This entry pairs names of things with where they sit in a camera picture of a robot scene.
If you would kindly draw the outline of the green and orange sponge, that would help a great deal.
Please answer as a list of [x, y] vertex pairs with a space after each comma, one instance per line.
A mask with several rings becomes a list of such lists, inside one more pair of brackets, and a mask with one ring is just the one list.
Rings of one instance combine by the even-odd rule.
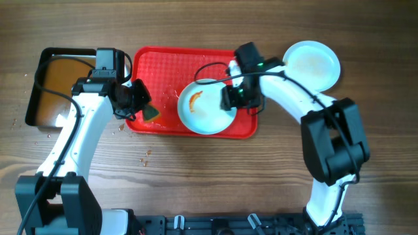
[[142, 109], [142, 118], [145, 123], [153, 122], [155, 119], [158, 119], [160, 115], [160, 111], [151, 103], [146, 104]]

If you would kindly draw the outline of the white plate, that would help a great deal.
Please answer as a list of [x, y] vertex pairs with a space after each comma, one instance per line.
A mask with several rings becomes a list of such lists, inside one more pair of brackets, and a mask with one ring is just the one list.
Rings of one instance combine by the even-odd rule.
[[224, 131], [234, 121], [237, 109], [221, 108], [223, 82], [199, 85], [191, 82], [180, 93], [177, 112], [180, 121], [192, 132], [209, 135]]
[[288, 77], [322, 92], [332, 88], [341, 75], [337, 55], [325, 44], [305, 40], [292, 45], [284, 54]]

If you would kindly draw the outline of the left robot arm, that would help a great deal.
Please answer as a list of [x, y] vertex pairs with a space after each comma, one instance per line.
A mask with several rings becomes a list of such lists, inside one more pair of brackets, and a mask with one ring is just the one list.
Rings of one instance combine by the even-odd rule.
[[100, 207], [88, 185], [91, 161], [107, 123], [134, 121], [151, 97], [141, 80], [125, 74], [132, 62], [123, 51], [99, 48], [87, 76], [70, 95], [69, 115], [53, 150], [35, 175], [19, 177], [15, 195], [22, 222], [19, 234], [142, 234], [133, 210]]

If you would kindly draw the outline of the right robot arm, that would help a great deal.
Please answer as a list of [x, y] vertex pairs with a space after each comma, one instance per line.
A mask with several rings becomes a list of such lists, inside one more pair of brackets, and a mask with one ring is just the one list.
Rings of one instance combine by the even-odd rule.
[[324, 233], [338, 224], [346, 189], [360, 181], [370, 148], [353, 100], [324, 95], [284, 66], [277, 57], [262, 57], [253, 42], [239, 46], [229, 65], [232, 84], [221, 90], [220, 107], [263, 109], [271, 99], [299, 123], [304, 163], [313, 177], [304, 213], [315, 232]]

